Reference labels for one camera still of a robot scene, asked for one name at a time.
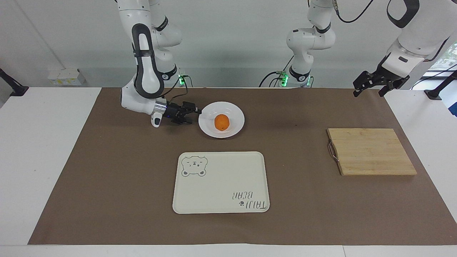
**green indicator light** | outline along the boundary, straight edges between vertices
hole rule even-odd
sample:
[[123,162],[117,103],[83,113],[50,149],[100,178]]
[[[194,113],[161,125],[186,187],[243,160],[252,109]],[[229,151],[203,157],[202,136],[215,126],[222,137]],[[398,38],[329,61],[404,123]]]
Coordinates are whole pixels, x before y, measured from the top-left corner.
[[289,76],[284,74],[284,77],[282,78],[282,81],[281,81],[281,86],[286,87],[288,80],[289,80]]
[[184,85],[184,78],[179,75],[179,84]]

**wooden cutting board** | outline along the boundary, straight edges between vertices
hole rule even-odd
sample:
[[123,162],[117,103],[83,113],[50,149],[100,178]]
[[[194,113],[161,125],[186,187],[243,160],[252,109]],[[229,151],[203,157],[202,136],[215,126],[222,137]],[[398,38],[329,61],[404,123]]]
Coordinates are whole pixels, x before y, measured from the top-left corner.
[[395,131],[388,128],[329,128],[331,143],[343,176],[417,175]]

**black stand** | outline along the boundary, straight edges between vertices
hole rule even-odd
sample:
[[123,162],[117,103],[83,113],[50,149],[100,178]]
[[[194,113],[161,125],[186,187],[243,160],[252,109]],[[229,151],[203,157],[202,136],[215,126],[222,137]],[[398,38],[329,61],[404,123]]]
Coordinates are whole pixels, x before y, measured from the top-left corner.
[[457,70],[455,70],[449,77],[447,77],[439,86],[437,86],[433,90],[424,90],[425,94],[431,100],[441,100],[440,92],[443,90],[447,85],[457,79]]
[[10,94],[10,96],[23,96],[26,93],[28,86],[21,85],[15,79],[6,74],[2,69],[0,69],[0,77],[6,81],[6,83],[8,83],[13,89],[13,92]]

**metal handle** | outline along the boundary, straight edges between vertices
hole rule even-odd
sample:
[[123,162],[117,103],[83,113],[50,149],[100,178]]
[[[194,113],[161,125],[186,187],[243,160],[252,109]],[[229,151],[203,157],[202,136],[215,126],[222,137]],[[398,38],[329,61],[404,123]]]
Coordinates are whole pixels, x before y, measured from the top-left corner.
[[330,143],[328,145],[328,148],[329,148],[329,153],[330,155],[333,157],[333,159],[336,161],[336,162],[340,162],[340,160],[336,157],[336,153],[335,151],[333,150],[333,147],[332,147],[332,140],[330,139]]

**white tray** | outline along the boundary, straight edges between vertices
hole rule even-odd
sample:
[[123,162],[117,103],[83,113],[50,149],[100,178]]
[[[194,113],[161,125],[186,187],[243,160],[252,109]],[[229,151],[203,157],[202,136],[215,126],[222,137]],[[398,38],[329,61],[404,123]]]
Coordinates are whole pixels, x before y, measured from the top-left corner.
[[173,196],[176,213],[261,213],[269,207],[261,153],[200,152],[179,156]]

